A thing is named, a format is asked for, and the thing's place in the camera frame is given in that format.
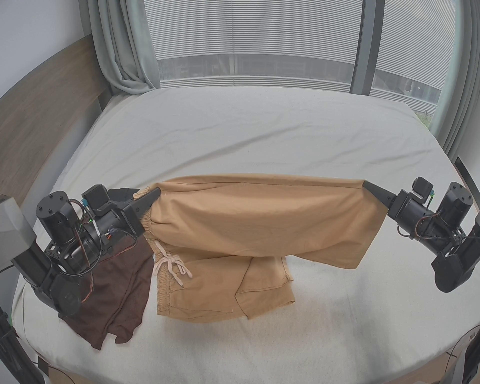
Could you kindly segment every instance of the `clothing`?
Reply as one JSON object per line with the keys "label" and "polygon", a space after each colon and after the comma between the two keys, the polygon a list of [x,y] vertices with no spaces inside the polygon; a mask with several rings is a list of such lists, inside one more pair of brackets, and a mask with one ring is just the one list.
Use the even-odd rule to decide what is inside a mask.
{"label": "clothing", "polygon": [[[113,254],[131,244],[132,239],[125,237],[114,246]],[[142,323],[154,266],[152,254],[145,237],[140,236],[135,247],[115,257],[106,256],[92,270],[92,294],[79,312],[63,320],[93,348],[102,348],[107,333],[117,336],[115,343],[126,343]]]}
{"label": "clothing", "polygon": [[211,322],[293,303],[290,254],[356,268],[387,212],[362,185],[232,174],[182,177],[136,193],[162,191],[142,218],[156,255],[157,313]]}

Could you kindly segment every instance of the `white wall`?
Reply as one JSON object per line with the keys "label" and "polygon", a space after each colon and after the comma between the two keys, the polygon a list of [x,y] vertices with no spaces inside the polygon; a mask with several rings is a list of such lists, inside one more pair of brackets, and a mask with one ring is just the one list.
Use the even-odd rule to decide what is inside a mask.
{"label": "white wall", "polygon": [[[83,36],[78,0],[0,0],[0,97]],[[17,276],[12,268],[0,278],[0,302],[8,313]],[[17,383],[1,362],[0,382]]]}
{"label": "white wall", "polygon": [[460,156],[473,181],[480,189],[480,103],[477,103],[475,111],[470,116],[457,155]]}

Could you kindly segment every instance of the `drawstring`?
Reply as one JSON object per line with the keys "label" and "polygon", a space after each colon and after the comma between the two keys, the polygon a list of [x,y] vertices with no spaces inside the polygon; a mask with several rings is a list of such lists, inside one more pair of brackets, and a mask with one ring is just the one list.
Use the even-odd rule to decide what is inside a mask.
{"label": "drawstring", "polygon": [[153,274],[156,276],[158,274],[158,271],[160,270],[160,267],[162,266],[163,263],[167,263],[168,266],[168,271],[171,273],[173,278],[177,281],[177,283],[180,284],[180,286],[183,287],[182,281],[178,278],[178,276],[173,272],[172,264],[176,264],[177,267],[180,270],[180,273],[182,275],[187,274],[188,277],[192,277],[192,273],[188,270],[188,268],[185,266],[183,261],[180,259],[180,256],[178,255],[171,255],[170,253],[167,253],[165,248],[163,248],[160,243],[155,240],[154,241],[156,247],[162,252],[163,257],[155,262],[155,265],[153,267]]}

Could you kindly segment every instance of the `mattress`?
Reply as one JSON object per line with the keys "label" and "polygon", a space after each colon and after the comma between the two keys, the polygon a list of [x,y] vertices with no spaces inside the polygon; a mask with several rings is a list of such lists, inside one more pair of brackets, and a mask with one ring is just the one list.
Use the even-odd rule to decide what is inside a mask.
{"label": "mattress", "polygon": [[[406,104],[276,87],[159,89],[118,96],[96,121],[54,190],[96,183],[142,188],[211,173],[367,179],[409,190],[434,184],[437,207],[454,167]],[[470,230],[474,209],[464,221]],[[48,236],[37,223],[41,247]],[[480,272],[451,293],[433,280],[433,254],[387,218],[355,270],[287,258],[296,302],[254,320],[191,324],[156,315],[156,279],[143,322],[101,351],[75,334],[20,278],[19,336],[52,365],[98,383],[382,383],[451,347],[480,322]]]}

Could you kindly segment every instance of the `light green curtain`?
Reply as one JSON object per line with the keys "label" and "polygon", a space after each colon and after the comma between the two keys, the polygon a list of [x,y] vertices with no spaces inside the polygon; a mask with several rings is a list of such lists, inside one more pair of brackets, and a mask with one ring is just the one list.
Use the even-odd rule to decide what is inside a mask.
{"label": "light green curtain", "polygon": [[429,127],[452,161],[479,99],[479,0],[457,0],[455,22],[453,55]]}
{"label": "light green curtain", "polygon": [[88,0],[98,63],[114,91],[160,88],[143,0]]}

